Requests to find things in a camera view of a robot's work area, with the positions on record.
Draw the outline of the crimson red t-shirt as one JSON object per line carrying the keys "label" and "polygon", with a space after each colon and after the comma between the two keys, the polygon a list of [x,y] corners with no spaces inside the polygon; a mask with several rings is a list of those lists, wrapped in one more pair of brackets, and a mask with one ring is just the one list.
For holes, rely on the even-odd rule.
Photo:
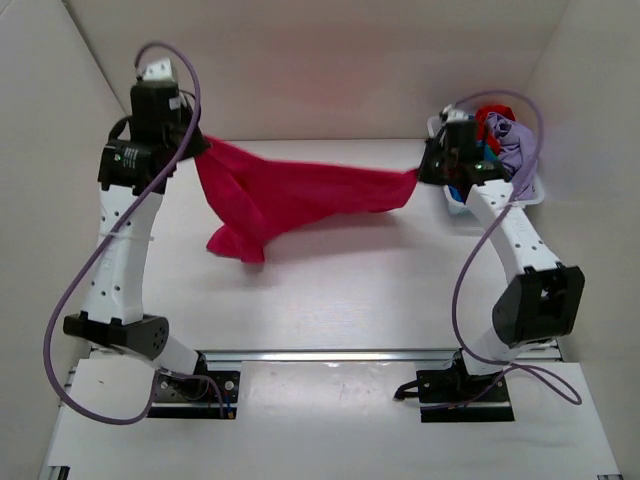
{"label": "crimson red t-shirt", "polygon": [[415,169],[269,160],[216,138],[209,142],[195,166],[222,226],[206,248],[248,264],[263,263],[275,238],[327,217],[399,209],[418,183]]}

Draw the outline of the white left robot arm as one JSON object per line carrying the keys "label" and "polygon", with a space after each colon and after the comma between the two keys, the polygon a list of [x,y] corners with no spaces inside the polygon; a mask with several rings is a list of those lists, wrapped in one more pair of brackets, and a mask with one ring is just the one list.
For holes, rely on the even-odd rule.
{"label": "white left robot arm", "polygon": [[99,166],[100,237],[109,243],[81,311],[65,318],[63,331],[175,372],[176,388],[197,398],[209,385],[198,353],[171,335],[166,318],[145,313],[142,302],[151,230],[166,190],[156,177],[175,169],[170,160],[192,110],[173,80],[138,80],[130,100],[132,114],[112,128]]}

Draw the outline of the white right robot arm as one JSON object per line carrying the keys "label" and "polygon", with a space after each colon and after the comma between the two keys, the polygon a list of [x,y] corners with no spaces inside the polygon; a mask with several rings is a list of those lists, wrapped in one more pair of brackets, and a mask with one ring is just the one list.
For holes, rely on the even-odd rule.
{"label": "white right robot arm", "polygon": [[472,345],[462,346],[461,366],[448,376],[449,391],[471,400],[484,377],[504,369],[534,346],[569,335],[574,328],[585,276],[566,266],[543,242],[515,198],[515,183],[498,162],[484,157],[477,124],[467,115],[439,120],[429,130],[418,179],[455,188],[484,229],[502,263],[507,287],[491,323]]}

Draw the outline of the blue t-shirt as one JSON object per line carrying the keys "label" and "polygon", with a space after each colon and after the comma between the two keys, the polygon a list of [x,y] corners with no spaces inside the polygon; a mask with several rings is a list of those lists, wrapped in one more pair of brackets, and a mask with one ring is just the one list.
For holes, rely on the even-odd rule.
{"label": "blue t-shirt", "polygon": [[[481,141],[478,141],[477,145],[483,147],[484,161],[485,162],[492,162],[492,163],[499,162],[498,156],[494,153],[494,151],[492,150],[490,145],[488,145],[486,143],[483,143]],[[463,199],[462,199],[462,196],[460,194],[460,191],[456,187],[449,186],[448,187],[448,192],[449,192],[449,195],[450,195],[450,197],[451,197],[451,199],[453,201],[458,202],[458,203],[463,203]]]}

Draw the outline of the white plastic laundry basket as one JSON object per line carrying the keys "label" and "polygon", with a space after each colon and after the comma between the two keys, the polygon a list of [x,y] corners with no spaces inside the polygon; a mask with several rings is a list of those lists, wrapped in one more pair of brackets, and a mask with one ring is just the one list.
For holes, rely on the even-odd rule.
{"label": "white plastic laundry basket", "polygon": [[[443,126],[443,121],[438,115],[431,116],[427,120],[427,139],[430,140],[436,137],[440,128]],[[473,212],[462,201],[457,200],[453,195],[453,188],[449,186],[442,187],[447,211],[451,216],[459,216],[464,218],[474,217]],[[531,184],[532,195],[528,199],[514,200],[511,205],[516,208],[526,209],[531,205],[538,205],[545,199],[545,189],[538,173],[534,174]],[[498,195],[496,200],[497,206],[504,206],[508,204],[510,198],[509,193],[503,193]]]}

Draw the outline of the red t-shirt in basket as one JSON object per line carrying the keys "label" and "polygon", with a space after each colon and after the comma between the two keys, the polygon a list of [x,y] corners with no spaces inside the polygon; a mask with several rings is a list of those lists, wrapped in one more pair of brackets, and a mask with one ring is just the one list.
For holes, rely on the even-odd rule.
{"label": "red t-shirt in basket", "polygon": [[497,114],[511,121],[515,121],[516,117],[510,107],[502,104],[485,105],[475,113],[474,118],[477,124],[476,140],[484,142],[494,154],[498,154],[500,152],[500,143],[488,124],[488,117],[491,114]]}

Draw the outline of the lavender t-shirt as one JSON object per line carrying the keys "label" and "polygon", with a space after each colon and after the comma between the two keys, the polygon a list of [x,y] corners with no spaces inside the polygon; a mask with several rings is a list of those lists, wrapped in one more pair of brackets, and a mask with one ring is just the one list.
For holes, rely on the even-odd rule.
{"label": "lavender t-shirt", "polygon": [[511,176],[515,199],[530,198],[531,184],[538,166],[538,157],[535,155],[537,143],[533,132],[497,114],[488,117],[488,124],[500,143],[498,158]]}

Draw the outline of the aluminium table edge rail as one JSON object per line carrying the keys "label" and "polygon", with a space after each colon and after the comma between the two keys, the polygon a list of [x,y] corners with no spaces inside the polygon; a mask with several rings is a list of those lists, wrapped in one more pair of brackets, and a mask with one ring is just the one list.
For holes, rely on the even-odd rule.
{"label": "aluminium table edge rail", "polygon": [[455,349],[288,349],[205,351],[210,362],[428,362],[447,361]]}

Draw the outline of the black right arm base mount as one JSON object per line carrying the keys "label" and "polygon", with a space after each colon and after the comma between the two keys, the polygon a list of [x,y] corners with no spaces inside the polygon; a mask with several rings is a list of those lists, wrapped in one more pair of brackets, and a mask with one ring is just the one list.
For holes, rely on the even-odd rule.
{"label": "black right arm base mount", "polygon": [[400,385],[396,402],[417,400],[422,423],[507,423],[515,420],[502,372],[468,373],[456,352],[447,367],[416,371],[414,380]]}

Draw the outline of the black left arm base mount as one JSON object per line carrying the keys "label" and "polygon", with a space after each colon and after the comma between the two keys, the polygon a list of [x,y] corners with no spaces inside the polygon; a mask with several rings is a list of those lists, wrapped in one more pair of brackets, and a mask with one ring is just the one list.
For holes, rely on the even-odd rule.
{"label": "black left arm base mount", "polygon": [[148,417],[152,419],[235,420],[241,387],[241,363],[208,361],[199,372],[207,380],[161,374]]}

